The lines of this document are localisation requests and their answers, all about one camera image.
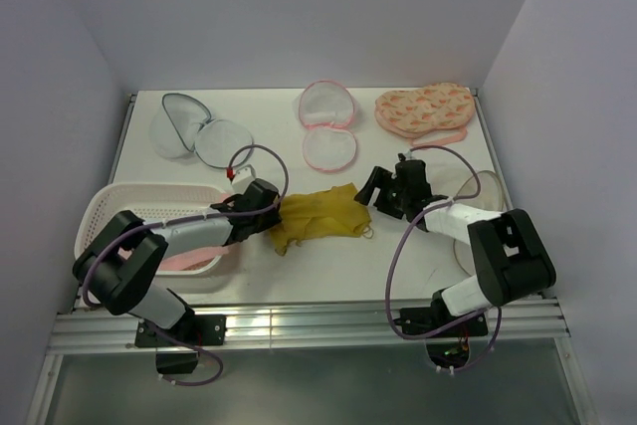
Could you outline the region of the grey trimmed mesh laundry bag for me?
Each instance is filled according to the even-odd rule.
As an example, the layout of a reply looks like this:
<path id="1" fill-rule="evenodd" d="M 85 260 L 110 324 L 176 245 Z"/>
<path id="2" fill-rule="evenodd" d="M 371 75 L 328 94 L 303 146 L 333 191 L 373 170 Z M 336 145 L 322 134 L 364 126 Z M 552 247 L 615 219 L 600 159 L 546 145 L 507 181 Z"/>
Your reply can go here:
<path id="1" fill-rule="evenodd" d="M 240 148 L 254 143 L 245 126 L 218 118 L 200 100 L 180 93 L 168 93 L 161 98 L 148 136 L 155 153 L 164 159 L 196 156 L 215 169 L 225 169 Z M 233 164 L 243 164 L 250 155 L 248 147 L 237 155 Z"/>

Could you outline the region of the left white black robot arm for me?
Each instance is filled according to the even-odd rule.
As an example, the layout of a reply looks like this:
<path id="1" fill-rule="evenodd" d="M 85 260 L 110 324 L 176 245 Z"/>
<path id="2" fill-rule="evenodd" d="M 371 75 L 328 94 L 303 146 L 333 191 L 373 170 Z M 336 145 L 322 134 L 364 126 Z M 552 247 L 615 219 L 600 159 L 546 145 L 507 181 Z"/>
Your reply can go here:
<path id="1" fill-rule="evenodd" d="M 162 262 L 206 262 L 249 237 L 281 223 L 281 194 L 263 179 L 187 217 L 147 222 L 129 210 L 116 213 L 73 264 L 84 301 L 112 315 L 128 314 L 156 327 L 171 344 L 199 338 L 194 310 L 153 281 Z"/>

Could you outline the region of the yellow bra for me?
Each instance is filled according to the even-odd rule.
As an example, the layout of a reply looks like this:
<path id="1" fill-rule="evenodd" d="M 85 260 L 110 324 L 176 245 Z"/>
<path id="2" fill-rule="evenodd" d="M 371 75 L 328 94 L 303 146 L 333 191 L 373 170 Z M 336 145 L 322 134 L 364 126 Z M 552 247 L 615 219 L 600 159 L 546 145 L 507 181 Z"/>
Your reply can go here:
<path id="1" fill-rule="evenodd" d="M 280 224 L 269 230 L 275 252 L 285 256 L 289 247 L 326 237 L 373 237 L 367 208 L 354 200 L 353 183 L 330 190 L 286 196 L 281 203 Z"/>

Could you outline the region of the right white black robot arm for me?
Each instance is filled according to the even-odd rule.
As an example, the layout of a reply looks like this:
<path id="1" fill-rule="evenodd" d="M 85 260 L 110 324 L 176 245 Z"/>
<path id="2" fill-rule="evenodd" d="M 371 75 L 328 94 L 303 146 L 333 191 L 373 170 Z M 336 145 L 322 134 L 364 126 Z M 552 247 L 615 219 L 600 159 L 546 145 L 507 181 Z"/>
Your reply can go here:
<path id="1" fill-rule="evenodd" d="M 354 196 L 364 206 L 372 204 L 385 215 L 409 221 L 392 257 L 384 291 L 387 320 L 402 338 L 453 334 L 488 309 L 537 294 L 556 282 L 554 265 L 526 211 L 484 210 L 463 204 L 462 199 L 433 193 L 425 162 L 405 157 L 393 171 L 374 167 Z M 475 273 L 438 291 L 424 308 L 427 318 L 416 323 L 418 332 L 410 335 L 402 327 L 406 318 L 392 316 L 391 289 L 400 254 L 416 229 L 468 245 Z"/>

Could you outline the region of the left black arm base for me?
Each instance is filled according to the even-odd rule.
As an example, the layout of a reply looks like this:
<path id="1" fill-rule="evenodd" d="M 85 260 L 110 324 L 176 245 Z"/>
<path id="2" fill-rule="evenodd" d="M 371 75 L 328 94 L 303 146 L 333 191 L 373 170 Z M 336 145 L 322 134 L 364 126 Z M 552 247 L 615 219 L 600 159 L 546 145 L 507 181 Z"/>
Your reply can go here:
<path id="1" fill-rule="evenodd" d="M 155 350 L 155 368 L 165 381 L 180 386 L 212 383 L 222 375 L 224 365 L 221 358 L 207 347 L 224 344 L 226 322 L 224 315 L 187 314 L 174 327 L 163 329 L 142 319 L 137 326 L 134 346 Z M 216 367 L 210 378 L 186 379 L 198 365 L 208 364 Z"/>

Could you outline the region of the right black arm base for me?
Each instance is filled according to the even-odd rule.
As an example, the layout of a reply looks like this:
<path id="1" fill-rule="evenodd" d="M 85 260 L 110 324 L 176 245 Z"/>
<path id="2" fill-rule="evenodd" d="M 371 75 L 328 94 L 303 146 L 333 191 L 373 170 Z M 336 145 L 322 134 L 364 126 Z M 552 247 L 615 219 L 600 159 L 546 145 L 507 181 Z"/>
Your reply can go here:
<path id="1" fill-rule="evenodd" d="M 409 336 L 428 333 L 447 325 L 456 318 L 447 311 L 442 299 L 437 298 L 428 307 L 401 308 L 393 320 L 394 325 Z M 427 354 L 436 367 L 450 370 L 465 366 L 471 356 L 470 339 L 488 334 L 487 318 L 484 314 L 448 327 L 434 339 L 451 339 L 448 343 L 427 344 Z"/>

